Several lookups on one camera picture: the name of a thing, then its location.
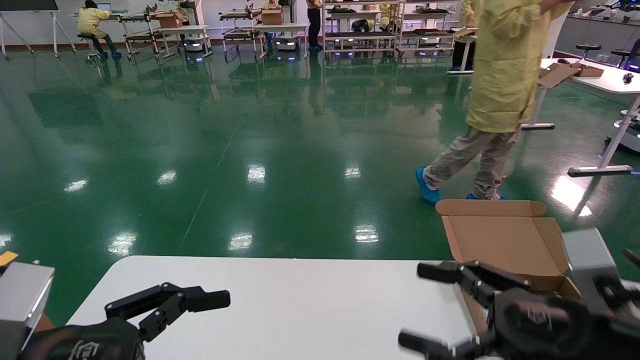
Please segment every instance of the black pants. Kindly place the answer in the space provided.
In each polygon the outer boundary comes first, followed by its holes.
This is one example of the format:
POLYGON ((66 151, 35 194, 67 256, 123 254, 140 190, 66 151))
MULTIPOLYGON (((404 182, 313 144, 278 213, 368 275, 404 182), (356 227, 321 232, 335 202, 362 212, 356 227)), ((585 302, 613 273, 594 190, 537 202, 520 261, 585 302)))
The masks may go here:
MULTIPOLYGON (((100 41, 98 41, 98 38, 93 37, 91 41, 93 42, 93 46, 95 47, 95 50, 98 53, 102 54, 104 51, 102 50, 102 46, 100 46, 100 41)), ((109 50, 111 50, 112 53, 118 52, 118 49, 116 49, 116 46, 113 45, 113 41, 111 41, 111 37, 109 36, 109 34, 107 34, 107 36, 104 37, 104 41, 107 43, 107 46, 109 47, 109 50)))
MULTIPOLYGON (((451 66, 459 66, 461 70, 462 68, 462 57, 465 55, 465 46, 466 44, 463 42, 455 41, 455 45, 453 47, 453 63, 451 66)), ((476 43, 472 42, 469 44, 469 53, 467 54, 467 64, 465 67, 473 67, 474 66, 474 53, 476 51, 476 43)))
POLYGON ((309 19, 309 46, 318 46, 318 33, 320 32, 320 9, 307 9, 309 19))
POLYGON ((366 20, 354 21, 353 24, 351 24, 351 29, 356 33, 360 33, 363 30, 368 33, 371 30, 369 29, 369 23, 366 20))

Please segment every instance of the robotic hand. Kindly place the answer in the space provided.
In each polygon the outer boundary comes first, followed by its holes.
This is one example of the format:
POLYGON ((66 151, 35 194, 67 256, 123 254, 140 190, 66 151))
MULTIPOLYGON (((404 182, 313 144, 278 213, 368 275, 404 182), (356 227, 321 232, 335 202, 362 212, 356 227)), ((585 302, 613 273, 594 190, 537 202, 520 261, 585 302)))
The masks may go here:
MULTIPOLYGON (((625 255, 640 264, 633 253, 625 255)), ((589 283, 597 289, 597 299, 583 293, 586 304, 582 304, 555 293, 538 293, 528 281, 478 261, 421 263, 417 273, 424 279, 459 284, 488 310, 488 331, 451 348, 402 331, 399 344, 425 359, 473 360, 492 354, 505 360, 631 359, 640 348, 640 320, 627 312, 630 301, 640 299, 640 291, 626 290, 617 276, 592 276, 589 283), (607 310, 588 308, 597 302, 605 303, 607 310)))

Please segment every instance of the metal shelving cart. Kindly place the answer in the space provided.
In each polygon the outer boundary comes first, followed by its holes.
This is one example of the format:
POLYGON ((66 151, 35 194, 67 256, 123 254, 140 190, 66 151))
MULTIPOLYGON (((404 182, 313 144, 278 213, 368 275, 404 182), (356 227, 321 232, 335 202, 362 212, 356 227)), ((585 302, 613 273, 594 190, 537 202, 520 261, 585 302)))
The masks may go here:
POLYGON ((253 42, 253 55, 258 57, 258 49, 255 44, 255 39, 260 35, 260 32, 253 27, 260 19, 262 11, 260 9, 254 10, 252 6, 247 6, 244 9, 231 9, 227 12, 218 13, 220 15, 220 31, 222 32, 222 46, 225 49, 225 60, 227 60, 227 42, 235 43, 236 52, 240 52, 241 42, 253 42), (238 21, 249 20, 251 25, 239 27, 238 21), (233 28, 225 27, 227 22, 233 21, 233 28))
POLYGON ((402 57, 405 51, 425 51, 425 50, 453 50, 453 34, 449 31, 451 15, 455 12, 444 9, 429 9, 429 4, 458 3, 452 0, 401 0, 401 7, 398 16, 399 29, 396 31, 396 51, 402 57), (406 12, 406 5, 423 5, 426 13, 406 12), (422 29, 413 31, 404 30, 404 22, 420 20, 422 29), (442 20, 442 29, 428 28, 428 20, 442 20))
POLYGON ((157 44, 157 41, 160 39, 164 42, 164 48, 169 49, 169 45, 167 44, 163 34, 151 26, 151 22, 156 21, 157 14, 158 13, 149 12, 118 14, 118 22, 122 25, 122 35, 124 36, 124 43, 127 47, 127 59, 129 61, 145 49, 153 49, 154 57, 157 61, 160 61, 160 50, 157 44), (147 23, 148 29, 131 33, 127 28, 128 22, 147 23), (151 45, 134 50, 132 44, 135 42, 151 42, 151 45))
MULTIPOLYGON (((342 2, 342 1, 324 1, 322 7, 323 18, 328 13, 328 8, 335 5, 349 6, 349 5, 397 5, 397 9, 400 9, 400 0, 365 0, 357 2, 342 2)), ((366 19, 371 12, 353 12, 353 13, 339 13, 336 19, 366 19)), ((397 17, 397 11, 391 13, 390 18, 395 19, 397 17)), ((384 51, 387 44, 393 46, 393 42, 396 39, 396 35, 389 31, 375 31, 372 29, 370 32, 355 33, 353 31, 339 31, 339 32, 327 32, 326 24, 323 22, 322 27, 324 56, 329 57, 330 53, 340 52, 361 52, 361 51, 384 51)))

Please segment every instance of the shelf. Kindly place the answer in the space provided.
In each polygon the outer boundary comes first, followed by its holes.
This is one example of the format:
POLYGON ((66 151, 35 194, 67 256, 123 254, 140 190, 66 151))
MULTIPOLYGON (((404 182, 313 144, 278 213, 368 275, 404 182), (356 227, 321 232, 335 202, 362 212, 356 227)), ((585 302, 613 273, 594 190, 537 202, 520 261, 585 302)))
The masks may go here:
POLYGON ((396 36, 391 34, 388 31, 370 31, 368 33, 354 33, 354 32, 344 32, 344 33, 325 33, 325 40, 340 40, 340 39, 395 39, 396 36))

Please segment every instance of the gray pants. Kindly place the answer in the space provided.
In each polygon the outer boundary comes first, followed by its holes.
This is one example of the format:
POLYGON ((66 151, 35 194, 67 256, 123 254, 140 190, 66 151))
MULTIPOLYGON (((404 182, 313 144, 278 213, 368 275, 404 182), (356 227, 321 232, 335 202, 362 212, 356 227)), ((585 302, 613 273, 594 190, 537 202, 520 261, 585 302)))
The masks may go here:
POLYGON ((513 133, 485 133, 469 127, 464 135, 457 137, 445 152, 424 169, 424 181, 430 188, 438 188, 482 153, 473 194, 480 199, 499 199, 497 188, 502 184, 509 152, 521 132, 518 128, 513 133))

